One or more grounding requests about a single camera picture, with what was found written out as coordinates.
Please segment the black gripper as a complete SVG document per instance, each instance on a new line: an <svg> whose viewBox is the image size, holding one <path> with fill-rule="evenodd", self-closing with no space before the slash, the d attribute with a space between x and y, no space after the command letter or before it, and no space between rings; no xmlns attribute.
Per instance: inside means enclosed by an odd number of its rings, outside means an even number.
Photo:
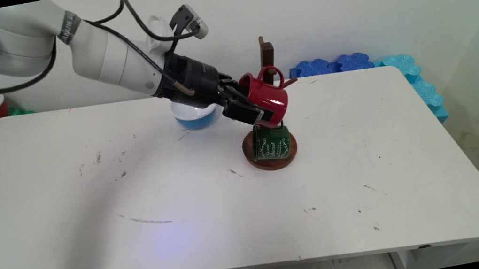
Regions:
<svg viewBox="0 0 479 269"><path fill-rule="evenodd" d="M165 56L163 70L182 86L194 91L192 96L185 94L163 78L161 81L163 97L172 103L194 108L205 108L212 104L222 105L225 117L250 125L270 121L275 114L270 108L243 99L247 97L246 87L200 61L170 53Z"/></svg>

